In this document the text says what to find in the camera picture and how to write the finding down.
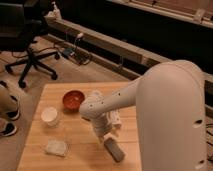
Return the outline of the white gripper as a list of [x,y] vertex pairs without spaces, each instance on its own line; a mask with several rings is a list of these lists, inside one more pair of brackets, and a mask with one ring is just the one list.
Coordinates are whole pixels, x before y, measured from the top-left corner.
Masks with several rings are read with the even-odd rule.
[[113,138],[114,127],[107,115],[101,115],[91,120],[92,128],[98,140],[104,143],[107,139]]

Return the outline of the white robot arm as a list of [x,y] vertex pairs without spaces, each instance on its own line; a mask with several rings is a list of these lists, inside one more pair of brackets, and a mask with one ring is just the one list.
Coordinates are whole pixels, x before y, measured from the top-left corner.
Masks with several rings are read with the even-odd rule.
[[207,171],[205,78],[187,60],[157,64],[112,94],[86,100],[80,114],[94,120],[136,108],[142,171]]

